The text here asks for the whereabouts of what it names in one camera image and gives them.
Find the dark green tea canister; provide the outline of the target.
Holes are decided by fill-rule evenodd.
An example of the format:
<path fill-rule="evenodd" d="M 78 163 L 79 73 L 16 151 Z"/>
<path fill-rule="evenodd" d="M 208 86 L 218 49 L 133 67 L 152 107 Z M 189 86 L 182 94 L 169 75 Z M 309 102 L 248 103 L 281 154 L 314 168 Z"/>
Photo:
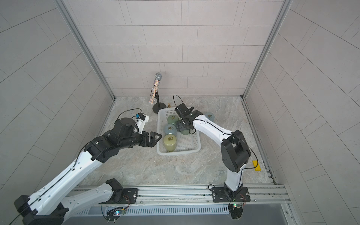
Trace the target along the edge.
<path fill-rule="evenodd" d="M 189 134 L 190 134 L 190 130 L 189 130 L 189 129 L 182 130 L 182 131 L 181 131 L 181 134 L 183 134 L 183 135 L 189 135 Z"/>

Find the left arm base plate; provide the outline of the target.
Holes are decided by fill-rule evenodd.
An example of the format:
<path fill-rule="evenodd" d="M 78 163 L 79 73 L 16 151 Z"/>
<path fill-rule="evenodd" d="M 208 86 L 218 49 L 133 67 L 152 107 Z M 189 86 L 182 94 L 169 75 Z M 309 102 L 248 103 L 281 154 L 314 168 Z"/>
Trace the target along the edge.
<path fill-rule="evenodd" d="M 135 204 L 138 196 L 138 188 L 125 188 L 117 190 L 105 204 Z"/>

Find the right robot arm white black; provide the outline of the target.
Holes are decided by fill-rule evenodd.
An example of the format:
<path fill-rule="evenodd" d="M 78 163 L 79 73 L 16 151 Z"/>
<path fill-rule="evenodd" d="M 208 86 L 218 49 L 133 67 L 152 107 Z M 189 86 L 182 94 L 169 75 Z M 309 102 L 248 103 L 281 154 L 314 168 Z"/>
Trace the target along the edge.
<path fill-rule="evenodd" d="M 250 147 L 243 133 L 222 128 L 209 120 L 202 112 L 184 103 L 175 108 L 180 120 L 176 122 L 177 131 L 198 131 L 204 133 L 220 146 L 222 161 L 228 169 L 224 183 L 224 195 L 234 199 L 242 189 L 242 175 L 251 157 Z"/>

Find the yellow-green tea canister front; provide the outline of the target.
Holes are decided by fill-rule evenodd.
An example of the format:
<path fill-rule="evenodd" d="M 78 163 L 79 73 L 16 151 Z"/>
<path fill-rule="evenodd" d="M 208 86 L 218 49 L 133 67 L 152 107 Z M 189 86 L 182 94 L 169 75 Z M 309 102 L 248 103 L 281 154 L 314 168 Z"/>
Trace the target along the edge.
<path fill-rule="evenodd" d="M 174 152 L 177 146 L 177 138 L 175 135 L 168 134 L 164 137 L 163 143 L 167 152 Z"/>

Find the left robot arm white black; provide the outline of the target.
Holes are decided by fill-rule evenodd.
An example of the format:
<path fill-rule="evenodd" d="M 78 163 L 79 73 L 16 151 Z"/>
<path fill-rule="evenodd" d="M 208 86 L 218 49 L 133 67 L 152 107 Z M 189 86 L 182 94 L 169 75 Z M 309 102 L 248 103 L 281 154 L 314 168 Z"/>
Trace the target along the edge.
<path fill-rule="evenodd" d="M 161 134 L 143 130 L 149 117 L 116 120 L 114 128 L 88 142 L 78 157 L 52 181 L 30 196 L 22 195 L 14 202 L 25 225 L 61 225 L 71 216 L 99 203 L 131 202 L 123 186 L 110 179 L 84 193 L 67 194 L 88 174 L 103 165 L 120 150 L 135 146 L 154 147 Z"/>

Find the blue tea canister front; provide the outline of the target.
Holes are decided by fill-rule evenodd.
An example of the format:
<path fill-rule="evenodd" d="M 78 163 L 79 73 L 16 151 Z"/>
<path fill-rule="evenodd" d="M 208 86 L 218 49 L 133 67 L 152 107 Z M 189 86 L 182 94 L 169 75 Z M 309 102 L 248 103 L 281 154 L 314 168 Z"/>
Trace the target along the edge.
<path fill-rule="evenodd" d="M 206 117 L 208 120 L 210 120 L 211 122 L 214 122 L 214 120 L 215 120 L 215 115 L 214 115 L 213 113 L 211 113 L 211 112 L 205 112 L 204 115 L 205 115 L 205 117 Z"/>

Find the blue tea canister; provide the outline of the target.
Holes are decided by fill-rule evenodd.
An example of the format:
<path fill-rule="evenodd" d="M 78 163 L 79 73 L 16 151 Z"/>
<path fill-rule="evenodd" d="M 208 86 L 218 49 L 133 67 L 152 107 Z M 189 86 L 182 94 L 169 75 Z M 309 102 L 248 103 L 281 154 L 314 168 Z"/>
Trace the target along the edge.
<path fill-rule="evenodd" d="M 165 135 L 177 135 L 177 129 L 176 126 L 174 126 L 173 124 L 167 124 L 164 126 L 164 133 Z"/>
<path fill-rule="evenodd" d="M 215 115 L 214 115 L 213 113 L 211 113 L 211 112 L 205 112 L 204 115 L 205 115 L 205 117 L 206 117 L 208 120 L 210 120 L 211 122 L 214 122 L 214 120 L 215 120 Z"/>

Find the white plastic perforated basket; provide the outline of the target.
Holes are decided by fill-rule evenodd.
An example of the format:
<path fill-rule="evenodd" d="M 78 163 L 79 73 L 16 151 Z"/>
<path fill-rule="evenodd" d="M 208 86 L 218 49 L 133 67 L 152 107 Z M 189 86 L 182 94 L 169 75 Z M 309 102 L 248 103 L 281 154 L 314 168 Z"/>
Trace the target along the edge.
<path fill-rule="evenodd" d="M 199 136 L 198 132 L 195 132 L 194 134 L 189 134 L 189 135 L 183 135 L 183 134 L 181 134 L 181 132 L 177 132 L 176 149 L 173 152 L 167 152 L 167 150 L 164 147 L 164 143 L 163 143 L 163 139 L 166 136 L 164 133 L 164 126 L 168 124 L 167 118 L 169 115 L 172 115 L 172 114 L 177 115 L 174 107 L 161 109 L 158 112 L 157 132 L 162 135 L 162 138 L 157 143 L 157 153 L 159 155 L 163 155 L 163 156 L 175 156 L 175 155 L 199 152 L 201 149 L 201 142 L 200 142 L 200 136 Z"/>

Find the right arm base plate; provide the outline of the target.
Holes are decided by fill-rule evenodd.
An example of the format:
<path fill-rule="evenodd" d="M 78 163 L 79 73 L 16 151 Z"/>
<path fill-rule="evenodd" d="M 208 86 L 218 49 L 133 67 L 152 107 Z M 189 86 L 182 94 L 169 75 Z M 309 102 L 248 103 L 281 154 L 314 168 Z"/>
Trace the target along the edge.
<path fill-rule="evenodd" d="M 208 187 L 208 189 L 211 191 L 214 203 L 248 203 L 251 201 L 247 187 L 240 187 L 234 192 L 227 187 Z"/>

